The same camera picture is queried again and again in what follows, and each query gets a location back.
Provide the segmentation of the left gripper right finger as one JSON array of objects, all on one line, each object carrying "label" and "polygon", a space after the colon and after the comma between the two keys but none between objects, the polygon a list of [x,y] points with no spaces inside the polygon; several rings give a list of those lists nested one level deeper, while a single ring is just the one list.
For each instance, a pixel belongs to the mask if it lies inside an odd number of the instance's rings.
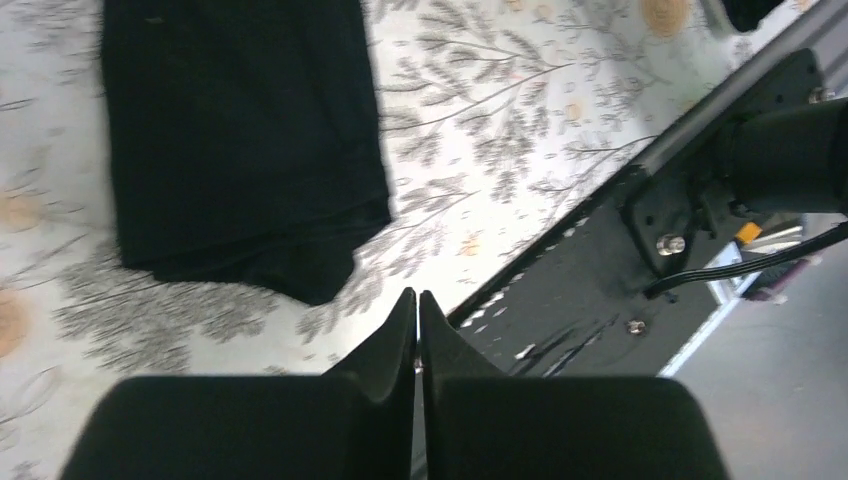
[{"label": "left gripper right finger", "polygon": [[419,352],[432,479],[725,479],[698,402],[651,376],[503,373],[422,293]]}]

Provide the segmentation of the black garment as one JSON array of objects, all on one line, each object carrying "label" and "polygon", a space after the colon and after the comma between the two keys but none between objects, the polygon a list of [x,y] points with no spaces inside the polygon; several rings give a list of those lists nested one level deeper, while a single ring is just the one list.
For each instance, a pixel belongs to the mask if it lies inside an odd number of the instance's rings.
[{"label": "black garment", "polygon": [[333,300],[391,220],[360,3],[107,1],[100,56],[122,264]]}]

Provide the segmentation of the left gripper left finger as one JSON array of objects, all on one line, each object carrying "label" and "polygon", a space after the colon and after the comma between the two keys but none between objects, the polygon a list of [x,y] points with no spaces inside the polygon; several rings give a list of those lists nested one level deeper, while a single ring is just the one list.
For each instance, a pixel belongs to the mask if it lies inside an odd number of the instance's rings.
[{"label": "left gripper left finger", "polygon": [[97,404],[65,479],[406,479],[415,292],[321,375],[136,376]]}]

